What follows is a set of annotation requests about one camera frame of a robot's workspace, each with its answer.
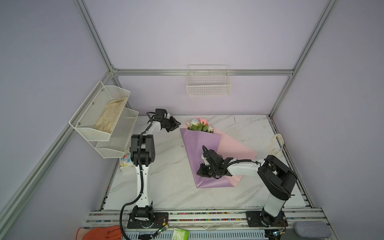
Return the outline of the red pink fake rose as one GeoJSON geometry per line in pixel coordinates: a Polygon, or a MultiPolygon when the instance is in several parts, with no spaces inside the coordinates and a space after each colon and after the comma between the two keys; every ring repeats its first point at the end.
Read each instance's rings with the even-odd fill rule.
{"type": "Polygon", "coordinates": [[[202,125],[204,125],[204,126],[208,126],[209,125],[206,119],[200,119],[200,123],[202,125]]]}

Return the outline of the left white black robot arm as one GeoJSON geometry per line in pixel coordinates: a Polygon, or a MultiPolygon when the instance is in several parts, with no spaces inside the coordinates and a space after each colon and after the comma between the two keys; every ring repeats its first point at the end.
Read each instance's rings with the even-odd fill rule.
{"type": "Polygon", "coordinates": [[[150,202],[148,197],[150,164],[156,158],[154,135],[161,130],[166,130],[168,133],[172,132],[181,125],[165,109],[147,112],[147,117],[149,120],[146,128],[139,134],[132,135],[130,140],[130,157],[136,170],[138,196],[133,201],[124,204],[120,211],[120,215],[122,215],[126,207],[133,206],[129,224],[137,224],[145,228],[151,226],[155,221],[153,203],[150,202]]]}

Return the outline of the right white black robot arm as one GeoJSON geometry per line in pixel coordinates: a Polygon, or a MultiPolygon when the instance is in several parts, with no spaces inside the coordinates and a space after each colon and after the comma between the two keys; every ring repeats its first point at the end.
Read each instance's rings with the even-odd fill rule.
{"type": "Polygon", "coordinates": [[[297,175],[274,155],[268,155],[262,162],[252,160],[223,159],[214,150],[203,146],[202,159],[197,175],[204,178],[221,179],[224,176],[259,177],[269,190],[267,202],[256,220],[249,222],[272,227],[283,222],[282,208],[293,196],[292,191],[297,182],[297,175]]]}

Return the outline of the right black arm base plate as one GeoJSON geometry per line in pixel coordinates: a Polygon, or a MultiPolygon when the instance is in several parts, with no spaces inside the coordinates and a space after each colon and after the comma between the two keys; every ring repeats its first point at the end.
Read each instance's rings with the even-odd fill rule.
{"type": "Polygon", "coordinates": [[[283,211],[280,211],[276,217],[269,215],[264,210],[247,211],[246,219],[249,227],[286,227],[287,218],[283,211]]]}

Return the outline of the white blue fake flower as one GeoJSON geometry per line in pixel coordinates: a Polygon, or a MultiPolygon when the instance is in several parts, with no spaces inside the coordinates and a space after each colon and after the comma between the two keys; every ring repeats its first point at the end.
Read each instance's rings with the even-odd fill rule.
{"type": "Polygon", "coordinates": [[[201,124],[200,121],[197,120],[197,119],[190,120],[190,123],[191,123],[191,125],[193,125],[193,126],[198,126],[198,125],[201,124]]]}

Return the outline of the cream fake rose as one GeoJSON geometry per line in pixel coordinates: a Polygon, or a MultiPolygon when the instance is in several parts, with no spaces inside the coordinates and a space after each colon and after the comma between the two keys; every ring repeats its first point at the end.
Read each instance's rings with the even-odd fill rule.
{"type": "Polygon", "coordinates": [[[207,126],[207,130],[206,130],[206,132],[208,132],[208,133],[213,133],[213,132],[214,132],[213,127],[211,127],[211,126],[207,126]]]}

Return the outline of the purple pink wrapping paper sheet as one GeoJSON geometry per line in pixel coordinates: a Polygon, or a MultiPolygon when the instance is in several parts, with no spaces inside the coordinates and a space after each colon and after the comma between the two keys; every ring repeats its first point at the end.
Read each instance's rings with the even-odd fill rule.
{"type": "Polygon", "coordinates": [[[257,152],[213,128],[205,119],[187,121],[181,134],[198,189],[237,186],[242,175],[229,173],[230,163],[250,163],[257,156],[257,152]]]}

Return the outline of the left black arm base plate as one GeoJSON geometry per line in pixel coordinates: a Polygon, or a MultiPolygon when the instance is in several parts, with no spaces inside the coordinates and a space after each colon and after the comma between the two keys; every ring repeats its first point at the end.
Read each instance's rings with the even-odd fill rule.
{"type": "Polygon", "coordinates": [[[160,229],[169,221],[169,213],[154,212],[149,218],[139,218],[133,212],[130,213],[127,223],[128,229],[160,229]]]}

